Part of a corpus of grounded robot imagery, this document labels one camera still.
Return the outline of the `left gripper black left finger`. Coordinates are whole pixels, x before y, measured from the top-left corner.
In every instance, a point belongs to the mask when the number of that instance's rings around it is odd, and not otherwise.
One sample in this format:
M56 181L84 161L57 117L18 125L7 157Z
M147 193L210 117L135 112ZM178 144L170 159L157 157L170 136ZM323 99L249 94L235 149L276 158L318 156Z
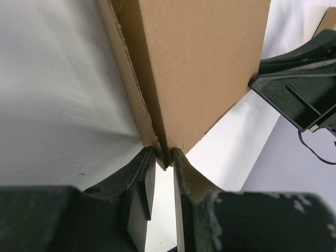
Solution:
M1 187L1 251L144 251L155 184L155 149L81 191Z

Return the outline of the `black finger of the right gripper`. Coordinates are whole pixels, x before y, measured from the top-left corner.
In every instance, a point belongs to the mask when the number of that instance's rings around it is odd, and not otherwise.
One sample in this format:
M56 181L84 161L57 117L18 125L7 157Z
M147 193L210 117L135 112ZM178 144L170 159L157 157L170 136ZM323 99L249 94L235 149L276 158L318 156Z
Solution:
M335 132L335 31L324 29L299 48L261 60L249 88L299 131Z

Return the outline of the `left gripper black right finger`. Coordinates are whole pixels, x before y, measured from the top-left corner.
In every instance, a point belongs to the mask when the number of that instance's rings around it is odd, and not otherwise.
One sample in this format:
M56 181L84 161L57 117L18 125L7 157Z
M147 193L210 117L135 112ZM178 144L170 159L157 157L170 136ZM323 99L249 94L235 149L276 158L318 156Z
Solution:
M309 193L228 192L172 151L177 251L335 251L335 215Z

